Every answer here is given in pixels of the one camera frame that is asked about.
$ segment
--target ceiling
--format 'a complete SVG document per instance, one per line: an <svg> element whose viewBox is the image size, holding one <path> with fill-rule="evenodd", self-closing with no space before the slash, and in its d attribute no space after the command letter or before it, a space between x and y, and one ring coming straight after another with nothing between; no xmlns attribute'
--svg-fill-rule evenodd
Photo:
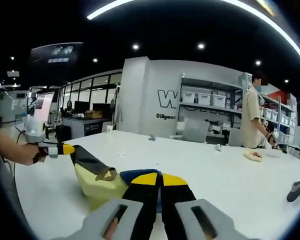
<svg viewBox="0 0 300 240"><path fill-rule="evenodd" d="M249 73L261 69L271 84L300 94L300 57L270 26L236 6L219 0L135 0L87 20L88 14L111 2L9 2L4 6L4 27L0 27L0 81L21 84L25 89L63 85L61 80L25 77L30 51L49 44L83 42L67 81L121 69L127 58L148 56L151 60L205 62ZM279 0L277 5L300 42L300 0ZM140 45L138 51L132 49L135 43ZM204 50L198 50L198 43L204 43ZM262 61L261 66L255 65L256 60ZM19 71L20 77L8 77L11 70Z"/></svg>

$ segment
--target white table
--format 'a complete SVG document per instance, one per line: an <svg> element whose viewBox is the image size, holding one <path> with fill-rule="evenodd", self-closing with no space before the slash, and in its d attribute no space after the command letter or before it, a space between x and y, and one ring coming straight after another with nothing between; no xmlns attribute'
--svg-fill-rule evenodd
<svg viewBox="0 0 300 240"><path fill-rule="evenodd" d="M298 219L300 197L287 202L295 181L300 181L300 160L280 154L254 162L246 149L113 131L68 141L81 145L118 172L158 169L186 180L197 199L206 199L234 220L249 238L278 239ZM21 206L41 239L66 237L81 228L89 213L70 156L48 158L32 166L17 165L15 180ZM153 240L166 240L160 217Z"/></svg>

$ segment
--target light fixture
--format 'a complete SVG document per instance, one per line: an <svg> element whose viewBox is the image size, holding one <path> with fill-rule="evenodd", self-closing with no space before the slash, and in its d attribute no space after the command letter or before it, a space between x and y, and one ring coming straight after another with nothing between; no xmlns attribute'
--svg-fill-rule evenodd
<svg viewBox="0 0 300 240"><path fill-rule="evenodd" d="M204 48L205 48L205 45L203 45L202 43L199 43L199 44L198 44L198 49L202 50L202 49L204 49Z"/></svg>
<svg viewBox="0 0 300 240"><path fill-rule="evenodd" d="M140 46L139 46L138 44L135 44L135 45L132 46L132 48L133 48L134 50L138 50L139 47L140 47Z"/></svg>
<svg viewBox="0 0 300 240"><path fill-rule="evenodd" d="M133 0L116 0L113 1L111 3L109 3L108 5L105 5L101 8L99 8L98 10L95 10L93 13L89 14L87 16L87 19L92 20L95 17L113 9L116 8L122 4L126 4L129 2L132 2ZM297 52L297 54L300 56L300 48L298 47L298 45L291 39L291 37L281 28L279 27L274 21L272 21L269 17L267 17L266 15L264 15L263 13L259 12L258 10L254 9L253 7L249 6L246 3L243 3L239 0L220 0L232 5L235 5L253 15L255 15L256 17L260 18L261 20L263 20L264 22L266 22L268 25L270 25L274 30L276 30L293 48L294 50Z"/></svg>

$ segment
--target white wall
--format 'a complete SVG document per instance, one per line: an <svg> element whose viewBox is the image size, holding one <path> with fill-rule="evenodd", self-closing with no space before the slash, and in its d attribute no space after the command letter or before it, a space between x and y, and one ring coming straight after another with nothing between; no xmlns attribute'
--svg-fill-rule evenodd
<svg viewBox="0 0 300 240"><path fill-rule="evenodd" d="M27 94L29 91L0 92L0 117L3 123L16 120L16 115L27 113ZM25 94L26 98L17 98L17 94Z"/></svg>
<svg viewBox="0 0 300 240"><path fill-rule="evenodd" d="M127 59L123 66L119 100L119 130L168 138L176 133L181 76L239 86L242 72L202 62ZM158 91L172 91L171 103L160 104ZM176 117L157 118L157 114Z"/></svg>

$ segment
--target chair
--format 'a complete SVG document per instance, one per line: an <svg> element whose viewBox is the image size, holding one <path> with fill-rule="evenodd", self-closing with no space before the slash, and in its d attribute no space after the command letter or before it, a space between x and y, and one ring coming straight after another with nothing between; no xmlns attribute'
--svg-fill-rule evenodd
<svg viewBox="0 0 300 240"><path fill-rule="evenodd" d="M233 147L241 147L241 130L239 128L230 128L230 136L229 136L229 146Z"/></svg>
<svg viewBox="0 0 300 240"><path fill-rule="evenodd" d="M170 136L170 139L179 139L188 142L205 143L210 123L188 119L182 135Z"/></svg>

